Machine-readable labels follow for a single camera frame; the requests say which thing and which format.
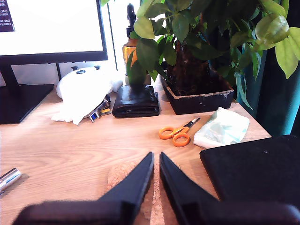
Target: black square pot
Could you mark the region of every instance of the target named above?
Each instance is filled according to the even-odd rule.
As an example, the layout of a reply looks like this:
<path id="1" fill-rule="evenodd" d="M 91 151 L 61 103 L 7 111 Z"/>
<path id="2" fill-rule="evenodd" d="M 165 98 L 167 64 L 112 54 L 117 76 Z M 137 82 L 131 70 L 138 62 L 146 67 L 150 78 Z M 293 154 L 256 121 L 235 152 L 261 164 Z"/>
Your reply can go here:
<path id="1" fill-rule="evenodd" d="M 173 110 L 179 115 L 211 112 L 216 111 L 219 107 L 224 109 L 230 108 L 234 90 L 221 75 L 218 74 L 218 76 L 219 81 L 222 83 L 223 91 L 188 96 L 176 96 L 165 79 L 162 76 L 160 79 Z"/>

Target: scissors handle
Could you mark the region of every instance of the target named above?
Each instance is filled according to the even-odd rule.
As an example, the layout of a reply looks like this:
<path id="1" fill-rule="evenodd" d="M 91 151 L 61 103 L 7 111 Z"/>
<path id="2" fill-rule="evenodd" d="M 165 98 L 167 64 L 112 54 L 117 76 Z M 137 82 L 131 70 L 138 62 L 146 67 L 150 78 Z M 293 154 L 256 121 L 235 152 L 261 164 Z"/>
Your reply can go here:
<path id="1" fill-rule="evenodd" d="M 170 139 L 172 138 L 175 134 L 177 134 L 178 132 L 182 131 L 185 127 L 179 127 L 179 128 L 173 128 L 173 127 L 165 127 L 165 128 L 162 128 L 160 129 L 160 131 L 158 132 L 158 136 L 161 138 L 161 139 Z M 171 131 L 170 134 L 167 134 L 167 135 L 164 135 L 163 133 L 165 131 Z"/>
<path id="2" fill-rule="evenodd" d="M 185 127 L 179 134 L 174 135 L 174 137 L 173 137 L 173 144 L 176 147 L 183 147 L 183 146 L 188 145 L 189 141 L 191 140 L 191 138 L 187 134 L 188 130 L 189 130 L 189 128 Z M 186 140 L 184 142 L 177 142 L 176 140 L 178 138 L 181 138 L 181 137 L 184 137 Z"/>

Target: monitor bezel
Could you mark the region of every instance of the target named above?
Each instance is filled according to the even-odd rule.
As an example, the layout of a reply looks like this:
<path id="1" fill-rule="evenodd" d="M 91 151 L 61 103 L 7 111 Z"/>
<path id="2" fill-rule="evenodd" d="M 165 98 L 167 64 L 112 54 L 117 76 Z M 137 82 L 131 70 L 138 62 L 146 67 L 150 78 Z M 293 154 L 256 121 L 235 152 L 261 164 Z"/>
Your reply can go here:
<path id="1" fill-rule="evenodd" d="M 102 40 L 102 51 L 92 52 L 60 52 L 60 53 L 39 53 L 24 55 L 3 55 L 0 56 L 0 65 L 26 65 L 26 64 L 45 64 L 62 62 L 83 62 L 83 61 L 102 61 L 108 60 L 105 34 L 103 29 L 103 19 L 100 0 L 97 3 L 100 33 Z"/>

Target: orange scissors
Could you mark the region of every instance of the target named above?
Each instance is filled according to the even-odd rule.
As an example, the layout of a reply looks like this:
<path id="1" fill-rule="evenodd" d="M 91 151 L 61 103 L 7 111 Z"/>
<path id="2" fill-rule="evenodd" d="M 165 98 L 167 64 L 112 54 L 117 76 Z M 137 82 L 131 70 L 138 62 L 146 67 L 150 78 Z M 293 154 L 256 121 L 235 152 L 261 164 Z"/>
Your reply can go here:
<path id="1" fill-rule="evenodd" d="M 189 131 L 189 129 L 196 123 L 198 122 L 198 120 L 200 119 L 197 118 L 197 119 L 194 119 L 192 121 L 190 121 L 188 124 L 182 126 L 182 127 L 179 127 L 179 128 L 173 128 L 173 127 L 165 127 L 165 128 L 162 128 L 160 129 L 158 135 L 161 139 L 170 139 L 170 138 L 173 138 L 173 144 L 176 146 L 176 147 L 183 147 L 183 146 L 186 146 L 189 141 L 191 140 L 189 135 L 187 134 L 187 132 Z M 170 134 L 167 134 L 167 135 L 164 135 L 163 133 L 165 131 L 171 131 Z M 177 142 L 176 140 L 180 137 L 185 137 L 186 138 L 186 141 L 184 142 Z"/>

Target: black wallet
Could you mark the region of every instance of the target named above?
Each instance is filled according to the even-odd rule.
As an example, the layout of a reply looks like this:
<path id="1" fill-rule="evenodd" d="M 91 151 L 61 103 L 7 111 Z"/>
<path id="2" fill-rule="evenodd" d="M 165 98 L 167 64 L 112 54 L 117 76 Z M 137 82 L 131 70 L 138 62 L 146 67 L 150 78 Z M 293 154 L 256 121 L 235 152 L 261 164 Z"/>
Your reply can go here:
<path id="1" fill-rule="evenodd" d="M 150 85 L 119 88 L 112 114 L 117 118 L 158 116 L 158 94 Z"/>

